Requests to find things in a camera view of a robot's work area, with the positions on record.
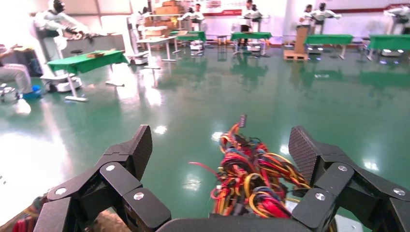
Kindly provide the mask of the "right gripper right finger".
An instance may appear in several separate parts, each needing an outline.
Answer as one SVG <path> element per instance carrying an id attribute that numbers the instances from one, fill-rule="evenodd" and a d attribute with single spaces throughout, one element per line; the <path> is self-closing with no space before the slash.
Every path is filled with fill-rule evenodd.
<path id="1" fill-rule="evenodd" d="M 356 165 L 338 146 L 314 140 L 302 126 L 291 129 L 288 148 L 309 190 L 293 218 L 312 232 L 330 227 L 339 208 L 374 232 L 410 229 L 410 192 Z"/>

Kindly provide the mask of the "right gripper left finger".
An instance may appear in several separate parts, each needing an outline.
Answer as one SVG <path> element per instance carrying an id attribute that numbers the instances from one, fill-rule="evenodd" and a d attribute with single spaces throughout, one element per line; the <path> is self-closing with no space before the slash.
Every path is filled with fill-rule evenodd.
<path id="1" fill-rule="evenodd" d="M 92 168 L 48 192 L 34 230 L 83 232 L 112 208 L 131 231 L 157 231 L 172 216 L 141 183 L 152 148 L 148 125 L 141 125 L 129 141 L 109 146 Z"/>

